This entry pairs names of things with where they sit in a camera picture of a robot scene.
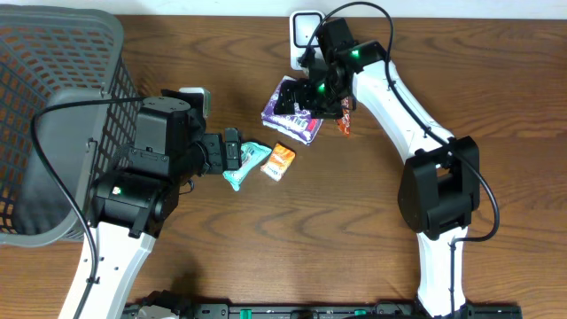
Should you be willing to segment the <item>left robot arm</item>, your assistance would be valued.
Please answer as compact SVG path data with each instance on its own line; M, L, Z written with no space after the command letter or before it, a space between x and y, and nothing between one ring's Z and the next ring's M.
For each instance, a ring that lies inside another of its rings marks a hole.
M220 175L242 165L235 128L209 133L210 93L202 88L164 89L146 97L136 135L89 188L89 230L97 248L97 273L87 251L60 312L62 318L118 318L136 276L151 253L180 189L193 176Z

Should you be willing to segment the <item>mint green wipes packet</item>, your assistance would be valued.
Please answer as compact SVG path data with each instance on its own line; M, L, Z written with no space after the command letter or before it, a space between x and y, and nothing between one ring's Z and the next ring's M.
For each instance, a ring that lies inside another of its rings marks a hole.
M271 148L255 142L243 143L241 146L242 166L236 171L225 171L222 175L230 183L234 191L239 191L247 175L253 168L265 160L271 152Z

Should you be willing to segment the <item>red orange snack sachet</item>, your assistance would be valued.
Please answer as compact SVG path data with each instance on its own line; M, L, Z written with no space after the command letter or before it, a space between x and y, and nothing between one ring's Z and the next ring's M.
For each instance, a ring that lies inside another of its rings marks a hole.
M350 106L350 100L348 97L345 97L341 101L341 110L343 112L343 115L340 119L336 120L339 131L346 137L349 137L351 134L351 128L350 128L351 119L350 119L349 106Z

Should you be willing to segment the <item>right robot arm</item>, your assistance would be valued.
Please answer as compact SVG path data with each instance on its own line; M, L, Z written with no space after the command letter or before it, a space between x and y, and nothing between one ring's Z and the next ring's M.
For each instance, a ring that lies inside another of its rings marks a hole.
M479 206L477 144L438 124L400 79L391 48L358 42L344 19L294 12L290 46L291 67L305 77L281 84L275 113L338 120L345 98L369 110L403 162L398 206L417 236L418 303L432 318L461 313L462 246Z

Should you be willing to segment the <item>purple noodle packet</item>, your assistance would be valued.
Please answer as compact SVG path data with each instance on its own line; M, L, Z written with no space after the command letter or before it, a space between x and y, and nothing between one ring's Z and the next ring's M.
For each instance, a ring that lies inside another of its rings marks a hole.
M276 115L274 113L276 101L279 98L281 84L284 81L293 81L290 76L284 76L276 86L275 91L271 95L265 108L260 114L262 124L266 127L273 128L292 139L299 141L305 145L311 144L320 130L323 120L311 117L309 111L301 111L298 105L295 105L294 114Z

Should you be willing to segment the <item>small orange snack packet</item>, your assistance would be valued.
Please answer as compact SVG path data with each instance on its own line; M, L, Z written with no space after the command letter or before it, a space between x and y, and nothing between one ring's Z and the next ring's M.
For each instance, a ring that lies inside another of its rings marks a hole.
M260 167L260 170L274 181L279 182L295 157L296 153L293 150L282 144L276 144L268 160Z

